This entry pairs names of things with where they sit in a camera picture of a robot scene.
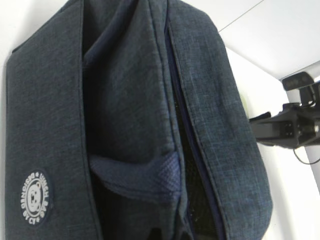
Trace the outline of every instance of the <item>zipper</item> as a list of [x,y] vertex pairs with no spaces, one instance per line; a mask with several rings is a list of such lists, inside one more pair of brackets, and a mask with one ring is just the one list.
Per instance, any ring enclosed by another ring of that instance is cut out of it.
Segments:
[[193,239],[226,240],[225,228],[209,173],[202,158],[184,98],[168,27],[165,45],[173,87],[176,117],[185,161],[187,217]]

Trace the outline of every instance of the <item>fabric bag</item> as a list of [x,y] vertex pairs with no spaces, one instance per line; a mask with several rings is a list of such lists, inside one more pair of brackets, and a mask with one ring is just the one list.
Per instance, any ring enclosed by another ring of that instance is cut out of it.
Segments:
[[7,240],[259,240],[266,170],[210,18],[70,0],[7,63]]

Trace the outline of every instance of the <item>bag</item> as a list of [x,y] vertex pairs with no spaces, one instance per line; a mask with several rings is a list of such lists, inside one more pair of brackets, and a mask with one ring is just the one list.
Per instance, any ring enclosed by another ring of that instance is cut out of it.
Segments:
[[267,174],[205,13],[70,0],[6,78],[7,240],[263,237]]

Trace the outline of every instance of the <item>circular logo patch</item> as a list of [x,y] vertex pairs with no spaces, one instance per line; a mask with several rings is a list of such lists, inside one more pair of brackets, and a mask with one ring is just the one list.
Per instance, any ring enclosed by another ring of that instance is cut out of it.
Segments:
[[45,220],[51,197],[47,175],[33,170],[23,183],[20,199],[22,215],[28,224],[37,226]]

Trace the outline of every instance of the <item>zipper track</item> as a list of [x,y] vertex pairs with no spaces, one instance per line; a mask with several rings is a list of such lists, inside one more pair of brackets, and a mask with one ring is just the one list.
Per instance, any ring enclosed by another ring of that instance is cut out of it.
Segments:
[[[191,119],[190,119],[190,116],[189,116],[189,113],[187,110],[187,105],[186,105],[186,101],[184,98],[184,94],[183,94],[183,90],[182,90],[182,86],[181,86],[181,82],[180,82],[180,78],[179,78],[179,74],[178,74],[177,63],[175,61],[173,46],[172,46],[172,42],[171,42],[168,28],[166,28],[166,32],[165,32],[165,44],[166,44],[166,50],[167,50],[168,63],[169,63],[169,69],[170,69],[174,97],[175,97],[175,101],[177,103],[177,106],[176,106],[177,118],[181,117],[181,121],[179,121],[179,119],[178,119],[178,122],[180,122],[179,131],[180,131],[180,135],[182,135],[182,134],[186,135],[186,140],[187,140],[187,141],[182,141],[182,139],[181,139],[181,142],[184,142],[184,143],[182,143],[184,157],[185,158],[187,157],[186,156],[187,154],[185,154],[186,148],[187,149],[190,148],[190,151],[191,151],[191,157],[188,154],[189,159],[185,159],[185,161],[187,164],[187,161],[189,160],[189,163],[195,165],[197,168],[196,174],[198,176],[196,176],[196,178],[201,179],[204,195],[206,197],[206,199],[204,200],[206,202],[205,205],[208,205],[208,208],[210,209],[210,213],[211,213],[210,217],[208,217],[206,219],[207,224],[213,222],[212,228],[215,228],[216,232],[210,232],[210,233],[202,232],[202,230],[200,228],[195,227],[197,225],[197,219],[194,218],[192,215],[189,215],[188,217],[192,219],[192,222],[190,222],[190,224],[193,224],[193,226],[191,228],[194,229],[196,235],[200,236],[203,234],[205,234],[205,235],[210,234],[207,237],[211,237],[213,240],[215,240],[215,239],[226,240],[227,238],[226,238],[226,234],[225,234],[225,228],[223,225],[223,219],[222,219],[220,210],[218,208],[217,199],[216,199],[216,196],[215,196],[214,191],[211,186],[209,173],[208,173],[206,165],[203,161],[202,154],[201,154],[199,145],[197,143],[196,135],[193,130]],[[188,194],[188,198],[189,198],[191,193],[190,193],[190,191],[188,191],[188,176],[186,176],[186,178],[187,178],[186,179],[187,194]],[[193,207],[192,206],[193,203],[194,202],[189,202],[189,205],[191,208]]]

